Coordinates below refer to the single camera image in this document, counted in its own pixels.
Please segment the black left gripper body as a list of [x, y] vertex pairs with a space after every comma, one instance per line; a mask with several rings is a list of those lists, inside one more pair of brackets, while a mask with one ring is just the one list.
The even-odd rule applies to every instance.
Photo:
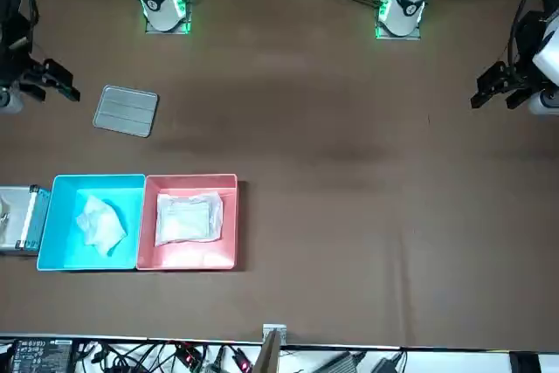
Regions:
[[533, 62], [517, 62], [513, 65], [504, 64], [506, 79], [502, 88], [503, 93], [519, 89], [528, 89], [531, 93], [542, 90], [541, 73]]

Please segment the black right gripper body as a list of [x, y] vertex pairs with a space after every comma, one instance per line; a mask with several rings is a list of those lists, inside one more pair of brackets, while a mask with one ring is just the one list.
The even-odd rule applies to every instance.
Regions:
[[45, 74], [43, 63], [29, 56], [10, 56], [6, 59], [6, 84], [20, 83], [42, 84]]

